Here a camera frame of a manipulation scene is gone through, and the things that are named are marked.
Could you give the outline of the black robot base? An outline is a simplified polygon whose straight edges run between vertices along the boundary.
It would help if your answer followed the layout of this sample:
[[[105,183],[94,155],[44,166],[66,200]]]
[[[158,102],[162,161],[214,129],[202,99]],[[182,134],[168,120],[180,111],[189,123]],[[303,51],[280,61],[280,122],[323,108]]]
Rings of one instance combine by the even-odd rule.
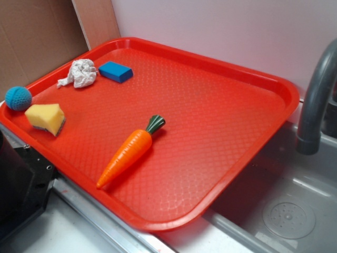
[[[45,211],[55,172],[34,148],[14,148],[1,133],[1,242]]]

